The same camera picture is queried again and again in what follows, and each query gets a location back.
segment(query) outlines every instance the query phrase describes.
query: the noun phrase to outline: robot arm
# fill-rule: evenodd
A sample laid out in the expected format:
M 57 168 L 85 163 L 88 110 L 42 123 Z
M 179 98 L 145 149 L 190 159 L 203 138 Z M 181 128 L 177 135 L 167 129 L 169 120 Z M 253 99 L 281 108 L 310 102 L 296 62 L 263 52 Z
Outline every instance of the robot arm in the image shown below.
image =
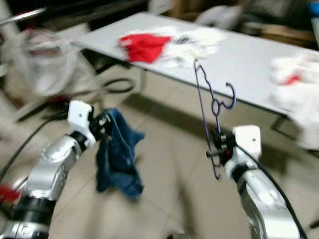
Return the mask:
M 54 207 L 69 170 L 110 125 L 106 114 L 93 118 L 91 106 L 72 101 L 68 121 L 75 131 L 46 148 L 32 169 L 22 197 L 0 239 L 47 239 Z
M 260 129 L 252 125 L 236 127 L 233 136 L 240 148 L 235 146 L 231 157 L 223 157 L 221 162 L 227 176 L 237 183 L 252 238 L 300 239 L 299 229 L 284 198 L 256 162 L 241 149 L 258 160 L 261 155 Z

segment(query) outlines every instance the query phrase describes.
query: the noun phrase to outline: red object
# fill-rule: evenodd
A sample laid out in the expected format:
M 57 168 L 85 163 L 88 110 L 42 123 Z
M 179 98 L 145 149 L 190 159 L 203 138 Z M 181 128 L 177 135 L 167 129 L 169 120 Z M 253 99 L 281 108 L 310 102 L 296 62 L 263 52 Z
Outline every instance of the red object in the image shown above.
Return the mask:
M 20 197 L 20 192 L 15 191 L 7 185 L 0 185 L 0 200 L 6 202 L 14 202 Z
M 291 77 L 288 78 L 286 85 L 292 85 L 299 81 L 301 81 L 301 77 L 299 75 L 292 75 Z
M 60 95 L 60 96 L 52 97 L 50 101 L 53 103 L 60 103 L 60 102 L 71 101 L 71 100 L 70 100 L 70 96 L 68 95 Z
M 128 61 L 154 62 L 162 53 L 164 45 L 171 37 L 152 34 L 131 34 L 119 40 L 126 49 Z

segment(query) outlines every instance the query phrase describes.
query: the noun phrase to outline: black cable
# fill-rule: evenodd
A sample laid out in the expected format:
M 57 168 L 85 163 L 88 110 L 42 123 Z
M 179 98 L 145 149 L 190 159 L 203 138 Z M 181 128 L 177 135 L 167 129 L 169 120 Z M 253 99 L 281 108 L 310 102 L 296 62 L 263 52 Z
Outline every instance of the black cable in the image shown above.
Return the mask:
M 25 142 L 20 146 L 20 148 L 15 152 L 15 154 L 11 157 L 11 159 L 6 163 L 6 165 L 3 167 L 3 169 L 0 172 L 0 183 L 2 182 L 3 178 L 5 177 L 6 173 L 10 169 L 10 167 L 13 165 L 13 163 L 16 161 L 22 150 L 25 148 L 25 146 L 29 143 L 29 141 L 49 122 L 57 120 L 57 119 L 65 119 L 67 117 L 68 113 L 60 113 L 58 115 L 54 115 L 50 118 L 48 118 L 45 122 L 43 122 L 26 140 Z
M 257 165 L 258 167 L 260 168 L 260 170 L 269 178 L 269 180 L 274 184 L 275 188 L 279 191 L 279 193 L 281 194 L 281 196 L 283 197 L 283 199 L 285 200 L 285 203 L 287 205 L 287 209 L 288 211 L 290 212 L 290 214 L 292 215 L 297 227 L 298 227 L 298 230 L 299 230 L 299 233 L 301 234 L 301 237 L 303 239 L 308 239 L 307 235 L 306 235 L 306 232 L 305 230 L 303 229 L 303 227 L 301 226 L 298 218 L 297 218 L 297 215 L 293 209 L 293 206 L 291 205 L 289 199 L 287 198 L 286 194 L 284 193 L 284 191 L 280 188 L 280 186 L 278 185 L 278 183 L 274 180 L 273 176 L 271 176 L 271 174 L 268 172 L 268 170 L 260 163 L 258 162 L 250 153 L 248 153 L 245 149 L 243 149 L 241 146 L 237 145 L 237 147 L 243 151 L 248 157 L 250 157 Z
M 109 85 L 111 84 L 114 84 L 114 83 L 117 83 L 117 82 L 126 82 L 129 84 L 129 86 L 127 88 L 124 88 L 124 89 L 116 89 L 116 88 L 110 88 L 108 87 Z M 121 94 L 121 93 L 127 93 L 127 92 L 130 92 L 132 89 L 134 89 L 135 87 L 135 81 L 132 80 L 132 79 L 129 79 L 129 78 L 117 78 L 117 79 L 112 79 L 108 82 L 106 82 L 104 85 L 103 85 L 103 88 L 105 89 L 105 91 L 107 93 L 110 93 L 110 94 Z
M 111 84 L 119 83 L 119 82 L 128 83 L 128 86 L 126 88 L 122 88 L 122 89 L 109 87 Z M 128 79 L 128 78 L 117 78 L 117 79 L 112 79 L 112 80 L 105 82 L 102 86 L 102 91 L 106 92 L 107 94 L 122 94 L 122 93 L 130 92 L 134 88 L 135 88 L 135 81 L 134 80 Z M 92 91 L 75 92 L 74 94 L 72 94 L 72 96 L 80 96 L 80 95 L 90 94 L 90 93 L 96 92 L 98 90 L 99 89 L 92 90 Z

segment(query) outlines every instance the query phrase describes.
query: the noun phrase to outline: denim cloth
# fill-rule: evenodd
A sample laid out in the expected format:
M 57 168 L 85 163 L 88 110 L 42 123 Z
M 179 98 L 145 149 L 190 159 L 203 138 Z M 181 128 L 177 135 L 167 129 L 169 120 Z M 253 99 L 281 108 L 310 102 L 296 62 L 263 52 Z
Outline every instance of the denim cloth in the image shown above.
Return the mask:
M 117 109 L 106 114 L 111 118 L 111 140 L 103 139 L 96 155 L 97 191 L 117 187 L 128 198 L 136 198 L 143 191 L 143 183 L 135 166 L 135 146 L 144 138 L 133 131 Z

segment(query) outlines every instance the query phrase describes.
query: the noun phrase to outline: purple wire hanger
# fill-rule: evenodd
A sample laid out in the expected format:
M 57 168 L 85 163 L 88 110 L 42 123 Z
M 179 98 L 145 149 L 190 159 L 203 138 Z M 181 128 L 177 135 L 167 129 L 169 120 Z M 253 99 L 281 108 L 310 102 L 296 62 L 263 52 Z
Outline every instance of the purple wire hanger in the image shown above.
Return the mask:
M 222 134 L 222 131 L 221 131 L 221 128 L 220 128 L 218 116 L 220 115 L 222 106 L 224 106 L 228 110 L 230 110 L 230 109 L 232 109 L 234 107 L 234 105 L 236 103 L 235 89 L 230 83 L 228 83 L 228 82 L 226 83 L 226 86 L 231 89 L 232 96 L 233 96 L 232 97 L 232 102 L 227 105 L 224 101 L 219 101 L 215 97 L 215 94 L 214 94 L 214 91 L 212 89 L 211 83 L 207 79 L 207 74 L 206 74 L 204 68 L 202 67 L 202 65 L 199 63 L 199 61 L 197 59 L 194 60 L 194 71 L 195 71 L 195 76 L 196 76 L 200 108 L 201 108 L 201 113 L 202 113 L 202 117 L 203 117 L 204 129 L 205 129 L 206 140 L 207 140 L 207 145 L 208 145 L 209 154 L 207 154 L 207 156 L 210 158 L 210 160 L 212 162 L 214 176 L 218 180 L 220 178 L 220 174 L 219 173 L 217 174 L 216 167 L 220 167 L 220 164 L 215 164 L 215 162 L 213 160 L 213 153 L 212 153 L 212 150 L 211 150 L 211 144 L 210 144 L 210 137 L 209 137 L 209 131 L 208 131 L 208 126 L 207 126 L 207 120 L 206 120 L 206 116 L 205 116 L 205 113 L 204 113 L 203 100 L 202 100 L 202 96 L 201 96 L 201 92 L 200 92 L 200 86 L 199 86 L 199 81 L 198 81 L 198 72 L 202 71 L 202 73 L 204 75 L 205 82 L 207 83 L 207 85 L 209 87 L 209 92 L 210 92 L 210 95 L 211 95 L 211 98 L 212 98 L 211 111 L 212 111 L 212 114 L 215 117 L 216 127 L 217 127 L 217 131 L 218 131 L 219 134 Z

